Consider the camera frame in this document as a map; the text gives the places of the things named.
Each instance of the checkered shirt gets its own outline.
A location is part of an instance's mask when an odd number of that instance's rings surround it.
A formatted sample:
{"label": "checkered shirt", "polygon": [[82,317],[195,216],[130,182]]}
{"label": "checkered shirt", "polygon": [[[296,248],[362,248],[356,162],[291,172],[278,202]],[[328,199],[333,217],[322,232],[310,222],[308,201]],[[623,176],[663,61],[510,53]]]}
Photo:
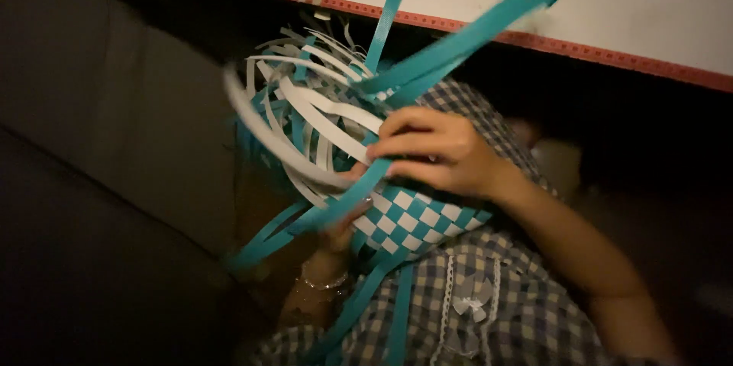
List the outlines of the checkered shirt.
{"label": "checkered shirt", "polygon": [[[444,80],[418,104],[469,118],[499,155],[557,195],[500,114],[468,85]],[[610,357],[586,314],[523,239],[515,222],[494,216],[415,263],[406,364],[653,364]],[[454,286],[467,278],[476,291],[485,280],[493,286],[483,321],[475,322],[470,313],[458,314],[451,305]],[[344,337],[344,364],[384,362],[396,296],[397,277],[391,274]],[[261,342],[247,363],[298,364],[322,333],[312,326],[282,330]]]}

